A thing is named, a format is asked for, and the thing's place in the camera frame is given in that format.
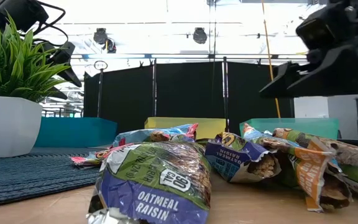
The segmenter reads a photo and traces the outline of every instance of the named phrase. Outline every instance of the green leaves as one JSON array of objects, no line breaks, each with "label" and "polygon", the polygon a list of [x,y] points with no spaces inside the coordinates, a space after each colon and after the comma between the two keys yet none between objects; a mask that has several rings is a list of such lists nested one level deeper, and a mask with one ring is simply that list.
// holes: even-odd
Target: green leaves
[{"label": "green leaves", "polygon": [[58,49],[44,51],[42,44],[33,45],[32,30],[22,39],[8,17],[9,25],[3,33],[0,30],[0,96],[39,102],[53,93],[53,86],[65,82],[52,77],[70,66],[46,64]]}]

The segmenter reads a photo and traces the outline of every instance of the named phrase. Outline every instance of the blue rug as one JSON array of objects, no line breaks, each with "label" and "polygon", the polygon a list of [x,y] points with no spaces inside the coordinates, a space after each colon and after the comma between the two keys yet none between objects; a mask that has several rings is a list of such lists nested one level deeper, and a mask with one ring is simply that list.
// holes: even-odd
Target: blue rug
[{"label": "blue rug", "polygon": [[93,185],[99,168],[79,169],[70,156],[99,150],[34,148],[24,156],[0,158],[0,204]]}]

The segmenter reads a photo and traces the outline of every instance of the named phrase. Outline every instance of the white wall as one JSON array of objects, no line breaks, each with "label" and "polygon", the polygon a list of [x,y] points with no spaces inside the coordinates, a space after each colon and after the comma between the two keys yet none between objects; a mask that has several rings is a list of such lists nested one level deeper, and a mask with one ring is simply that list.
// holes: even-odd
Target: white wall
[{"label": "white wall", "polygon": [[356,98],[358,95],[328,97],[329,117],[339,119],[343,139],[358,139]]},{"label": "white wall", "polygon": [[328,101],[326,97],[300,97],[294,99],[295,118],[327,118]]}]

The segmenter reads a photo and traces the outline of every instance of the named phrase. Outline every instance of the black curtain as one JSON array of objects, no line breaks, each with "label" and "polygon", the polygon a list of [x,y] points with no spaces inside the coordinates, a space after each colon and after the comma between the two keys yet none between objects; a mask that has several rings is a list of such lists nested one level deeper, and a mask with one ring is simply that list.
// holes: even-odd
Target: black curtain
[{"label": "black curtain", "polygon": [[224,118],[222,63],[157,64],[157,116]]},{"label": "black curtain", "polygon": [[[270,82],[268,65],[227,63],[230,132],[240,134],[239,124],[252,118],[277,118],[274,99],[261,98],[259,91]],[[293,118],[293,98],[278,100],[282,118]]]},{"label": "black curtain", "polygon": [[[97,116],[98,83],[100,74],[86,81],[86,116]],[[144,122],[152,116],[152,67],[130,68],[113,72],[104,72],[101,118],[118,124],[117,133],[144,129]]]}]

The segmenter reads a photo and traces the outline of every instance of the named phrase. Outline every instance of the green bin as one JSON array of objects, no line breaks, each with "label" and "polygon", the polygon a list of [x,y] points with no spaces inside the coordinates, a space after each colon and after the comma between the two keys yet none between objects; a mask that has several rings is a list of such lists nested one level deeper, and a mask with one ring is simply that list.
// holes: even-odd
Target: green bin
[{"label": "green bin", "polygon": [[329,139],[337,139],[339,121],[335,118],[256,118],[240,124],[243,136],[244,123],[248,123],[256,130],[271,133],[275,128],[292,128],[308,134],[314,134]]}]

